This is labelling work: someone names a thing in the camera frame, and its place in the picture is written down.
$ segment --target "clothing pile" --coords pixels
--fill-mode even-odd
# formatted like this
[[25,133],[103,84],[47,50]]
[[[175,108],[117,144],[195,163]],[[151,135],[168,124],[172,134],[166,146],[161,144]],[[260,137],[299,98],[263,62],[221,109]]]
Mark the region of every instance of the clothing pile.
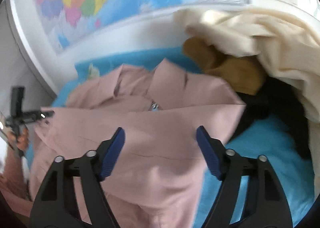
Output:
[[245,9],[231,14],[185,9],[174,15],[177,24],[192,36],[184,44],[185,54],[204,73],[229,82],[248,105],[235,135],[255,118],[263,118],[270,112],[278,115],[288,126],[303,158],[309,157],[310,148],[317,197],[320,193],[318,35],[297,17],[274,10]]
[[[56,156],[94,150],[119,126],[125,145],[101,185],[123,228],[192,227],[206,170],[196,142],[201,125],[226,144],[274,114],[304,159],[310,158],[310,142],[320,176],[320,41],[310,28],[266,10],[186,9],[174,18],[191,35],[183,53],[203,74],[164,59],[153,71],[121,65],[77,86],[66,107],[53,108],[54,117],[35,129],[33,200]],[[78,178],[75,190],[81,218],[89,223]]]

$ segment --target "fabric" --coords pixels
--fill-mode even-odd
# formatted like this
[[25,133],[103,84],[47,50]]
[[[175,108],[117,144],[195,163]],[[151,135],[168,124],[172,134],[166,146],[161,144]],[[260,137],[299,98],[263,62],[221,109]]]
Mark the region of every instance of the fabric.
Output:
[[[150,111],[154,103],[158,111]],[[36,128],[41,141],[34,144],[31,197],[57,155],[79,157],[121,126],[124,148],[112,175],[101,183],[115,216],[130,219],[120,217],[119,224],[191,227],[206,169],[196,129],[203,125],[226,144],[243,110],[221,78],[187,73],[167,60],[152,72],[123,65],[78,86],[67,108],[54,108],[55,115]],[[80,214],[88,220],[79,180],[75,188]],[[134,218],[130,209],[137,213]]]
[[191,36],[205,39],[235,57],[257,55],[266,72],[297,89],[309,119],[316,196],[320,192],[320,39],[312,28],[287,13],[245,9],[229,14],[185,9],[175,21]]
[[0,191],[17,214],[30,216],[32,202],[27,200],[27,186],[23,180],[22,161],[8,149],[4,172],[0,174]]
[[[110,73],[112,70],[116,69],[122,64],[143,66],[147,70],[152,71],[165,58],[181,66],[188,72],[201,73],[199,67],[191,59],[182,54],[181,47],[120,53],[104,56],[102,58],[90,59],[88,61],[75,64],[75,68],[78,73],[78,79],[70,81],[63,86],[59,95],[52,103],[52,107],[65,107],[65,103],[70,92],[73,91],[79,84],[84,83],[91,75],[90,66],[94,66],[94,68],[99,71],[100,76]],[[30,143],[30,147],[26,152],[26,159],[28,161],[29,169],[31,168],[33,157],[34,151],[32,148],[32,143]]]
[[[226,148],[233,149],[244,157],[268,157],[284,189],[295,226],[313,205],[314,174],[311,160],[304,160],[296,153],[294,141],[287,131],[287,126],[271,114],[265,120],[255,121],[242,135],[230,141]],[[218,194],[220,184],[220,181],[206,171],[194,228],[201,228]],[[248,177],[242,177],[231,222],[236,222],[241,217],[247,185]]]
[[230,140],[249,128],[255,120],[265,119],[269,113],[273,113],[287,125],[287,132],[293,138],[298,154],[303,159],[311,158],[308,120],[302,104],[289,84],[267,77],[257,95],[238,95],[247,106]]
[[267,76],[256,57],[225,55],[199,37],[185,41],[183,53],[195,61],[203,73],[223,78],[236,92],[255,95]]

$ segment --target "pink shirt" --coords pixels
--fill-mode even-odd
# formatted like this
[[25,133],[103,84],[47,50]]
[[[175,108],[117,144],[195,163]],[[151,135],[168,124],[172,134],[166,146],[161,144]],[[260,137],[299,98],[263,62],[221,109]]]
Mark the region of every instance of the pink shirt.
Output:
[[[151,111],[153,104],[158,111]],[[187,73],[164,60],[149,72],[123,65],[78,86],[67,108],[36,128],[30,173],[34,199],[53,159],[84,155],[110,139],[121,126],[124,148],[112,175],[101,183],[122,228],[190,228],[201,194],[206,162],[195,140],[203,125],[227,143],[244,104],[221,78]],[[79,210],[89,222],[80,180],[75,180]]]

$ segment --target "blue bed sheet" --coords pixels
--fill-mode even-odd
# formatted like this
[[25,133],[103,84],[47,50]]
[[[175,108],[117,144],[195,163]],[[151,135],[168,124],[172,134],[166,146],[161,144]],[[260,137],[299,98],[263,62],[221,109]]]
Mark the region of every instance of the blue bed sheet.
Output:
[[[199,68],[181,53],[181,48],[148,50],[107,56],[101,59],[76,64],[79,79],[67,83],[52,106],[64,106],[68,94],[79,83],[86,80],[89,65],[92,63],[100,71],[100,75],[109,73],[123,63],[144,66],[153,70],[163,58],[180,65],[188,71],[200,73]],[[264,154],[270,160],[284,188],[292,220],[296,225],[308,212],[314,202],[314,173],[311,160],[302,160],[294,149],[294,141],[286,132],[286,125],[271,115],[265,120],[256,121],[249,129],[235,140],[227,144],[240,155],[256,158]],[[243,177],[232,222],[240,219],[244,205],[248,179]],[[211,176],[209,171],[204,175],[202,195],[196,214],[194,228],[200,228],[218,193],[220,182]]]

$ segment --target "blue gripper pad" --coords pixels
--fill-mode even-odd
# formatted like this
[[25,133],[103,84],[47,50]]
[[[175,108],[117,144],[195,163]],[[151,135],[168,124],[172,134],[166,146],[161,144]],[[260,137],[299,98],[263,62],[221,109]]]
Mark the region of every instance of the blue gripper pad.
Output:
[[102,160],[102,167],[100,172],[101,180],[111,175],[111,172],[116,164],[119,154],[124,146],[125,133],[122,128],[112,137],[113,142],[108,148],[104,159]]
[[[199,148],[202,151],[204,159],[207,162],[207,166],[209,168],[211,175],[214,175],[215,177],[217,177],[218,180],[221,180],[221,177],[223,175],[221,168],[222,168],[223,152],[225,151],[224,146],[219,140],[211,138],[203,126],[200,126],[197,129],[196,139],[197,139]],[[215,152],[212,145],[215,145],[214,147],[220,151]]]

